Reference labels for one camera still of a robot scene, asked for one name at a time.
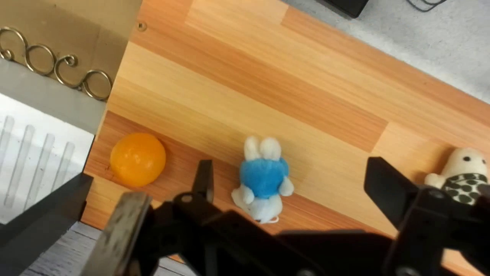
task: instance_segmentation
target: black cable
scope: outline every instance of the black cable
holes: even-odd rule
[[[430,3],[430,1],[426,1],[426,0],[420,0],[420,1],[423,1],[425,4],[430,6],[430,7],[426,7],[426,9],[422,9],[422,7],[416,6],[411,0],[407,0],[407,1],[408,1],[408,4],[410,4],[413,9],[416,9],[416,10],[419,10],[419,12],[430,12],[433,7],[439,6],[439,4],[443,3],[445,0],[439,0],[439,1],[436,1],[436,3]]]

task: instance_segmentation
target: orange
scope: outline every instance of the orange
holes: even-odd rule
[[[151,184],[162,173],[165,162],[165,147],[151,133],[129,133],[110,151],[110,170],[114,179],[128,187]]]

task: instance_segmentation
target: floor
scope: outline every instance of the floor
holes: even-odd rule
[[[42,253],[22,276],[64,276],[79,274],[87,262],[99,230],[76,222],[45,253]],[[168,257],[159,260],[154,276],[194,276],[194,273]]]
[[[446,0],[430,12],[417,12],[407,0],[370,0],[358,18],[341,16],[318,0],[284,1],[490,102],[488,0]]]

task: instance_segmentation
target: stuffed animal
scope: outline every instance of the stuffed animal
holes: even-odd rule
[[[440,174],[426,174],[425,184],[443,190],[457,202],[472,205],[482,187],[488,185],[485,159],[472,148],[456,148]]]
[[[276,222],[281,211],[279,196],[289,196],[293,191],[279,144],[270,136],[260,142],[258,138],[249,136],[243,151],[240,187],[230,191],[230,197],[257,222]]]

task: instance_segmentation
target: black metal frame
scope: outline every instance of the black metal frame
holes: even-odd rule
[[[454,202],[440,190],[413,185],[382,158],[368,158],[364,188],[399,230],[394,240],[362,230],[270,236],[238,213],[215,208],[206,200],[211,187],[211,164],[203,161],[192,191],[145,208],[136,242],[123,248],[131,257],[120,262],[122,268],[152,274],[159,257],[177,253],[197,274],[212,276],[431,276],[454,274],[440,266],[440,256],[443,248],[456,248],[490,273],[490,194],[472,207]]]
[[[19,274],[80,217],[91,177],[79,173],[0,228],[0,274]]]

